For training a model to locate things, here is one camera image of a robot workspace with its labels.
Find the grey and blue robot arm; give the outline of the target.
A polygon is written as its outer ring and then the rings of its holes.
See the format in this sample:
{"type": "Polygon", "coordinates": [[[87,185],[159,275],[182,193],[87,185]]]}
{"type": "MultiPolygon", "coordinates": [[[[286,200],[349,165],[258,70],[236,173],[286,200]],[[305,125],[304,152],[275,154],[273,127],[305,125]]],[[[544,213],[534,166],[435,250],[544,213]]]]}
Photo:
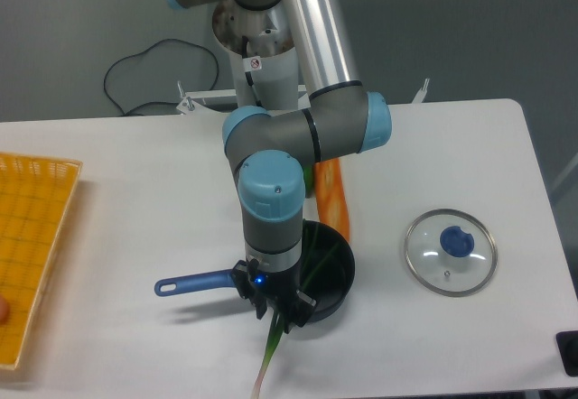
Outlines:
{"type": "Polygon", "coordinates": [[[231,3],[260,14],[280,8],[310,105],[281,115],[257,101],[222,126],[224,153],[236,183],[246,257],[232,279],[258,315],[277,312],[284,329],[304,325],[316,300],[300,281],[303,170],[385,144],[392,122],[385,99],[359,78],[338,0],[168,0],[182,9],[231,3]]]}

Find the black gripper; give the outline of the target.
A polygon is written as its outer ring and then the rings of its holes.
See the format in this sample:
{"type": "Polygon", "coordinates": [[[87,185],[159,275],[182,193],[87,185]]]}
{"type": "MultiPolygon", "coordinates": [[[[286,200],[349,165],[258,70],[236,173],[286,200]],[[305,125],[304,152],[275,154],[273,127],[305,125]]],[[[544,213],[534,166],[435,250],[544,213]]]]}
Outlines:
{"type": "Polygon", "coordinates": [[[256,259],[240,260],[230,275],[239,296],[254,307],[256,318],[262,320],[271,307],[282,318],[284,333],[289,333],[293,326],[303,327],[314,313],[316,300],[300,285],[300,262],[282,272],[271,273],[262,270],[256,259]]]}

